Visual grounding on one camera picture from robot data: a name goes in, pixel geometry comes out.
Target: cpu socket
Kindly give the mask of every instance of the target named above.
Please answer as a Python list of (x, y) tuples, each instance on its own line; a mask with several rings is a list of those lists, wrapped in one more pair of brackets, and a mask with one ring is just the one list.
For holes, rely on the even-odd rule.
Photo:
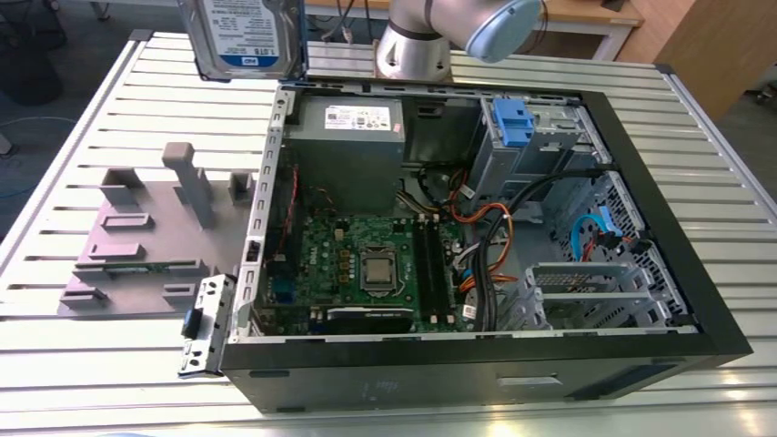
[(362, 290), (386, 298), (398, 290), (398, 254), (394, 248), (372, 246), (362, 251)]

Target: motherboard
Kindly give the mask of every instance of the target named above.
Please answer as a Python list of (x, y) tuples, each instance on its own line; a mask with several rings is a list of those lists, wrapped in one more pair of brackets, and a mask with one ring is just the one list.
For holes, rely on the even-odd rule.
[(308, 217), (296, 277), (270, 280), (268, 325), (279, 335), (466, 330), (447, 268), (459, 233), (431, 218)]

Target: gray 3d printed holder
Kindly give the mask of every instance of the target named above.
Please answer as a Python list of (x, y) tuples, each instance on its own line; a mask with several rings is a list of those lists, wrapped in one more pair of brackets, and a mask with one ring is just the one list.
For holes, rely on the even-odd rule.
[(106, 202), (74, 278), (62, 316), (183, 312), (200, 280), (240, 263), (254, 179), (232, 173), (210, 182), (190, 143), (168, 143), (162, 161), (179, 182), (143, 182), (134, 168), (110, 168)]

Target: green circuit board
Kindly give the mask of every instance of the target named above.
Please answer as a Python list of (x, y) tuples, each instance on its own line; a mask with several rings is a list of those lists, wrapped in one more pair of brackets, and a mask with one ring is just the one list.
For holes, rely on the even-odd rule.
[[(456, 223), (439, 226), (444, 246), (459, 241)], [(388, 291), (364, 290), (363, 259), (391, 258), (396, 287)], [(446, 281), (454, 304), (456, 287), (448, 271)], [(276, 318), (280, 333), (306, 335), (311, 309), (331, 307), (406, 308), (415, 311), (415, 331), (463, 330), (463, 322), (439, 320), (432, 323), (420, 316), (419, 285), (414, 244), (414, 220), (380, 217), (312, 217), (303, 231), (300, 272), (294, 284), (271, 280), (278, 296)]]

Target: blue drive bay latch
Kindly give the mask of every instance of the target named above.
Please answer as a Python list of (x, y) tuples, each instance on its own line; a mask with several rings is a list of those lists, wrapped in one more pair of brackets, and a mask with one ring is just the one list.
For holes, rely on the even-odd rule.
[(535, 116), (524, 100), (495, 98), (495, 120), (506, 147), (526, 147), (535, 135)]

